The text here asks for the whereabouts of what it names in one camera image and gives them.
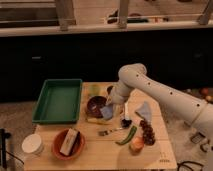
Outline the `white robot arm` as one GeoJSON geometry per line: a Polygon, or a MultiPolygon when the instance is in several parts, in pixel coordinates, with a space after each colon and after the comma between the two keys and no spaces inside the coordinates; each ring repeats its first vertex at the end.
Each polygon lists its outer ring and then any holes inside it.
{"type": "Polygon", "coordinates": [[[124,104],[134,89],[165,104],[176,114],[213,141],[213,104],[172,87],[156,82],[146,76],[146,67],[141,63],[122,66],[119,80],[114,84],[107,99],[108,104],[124,104]]]}

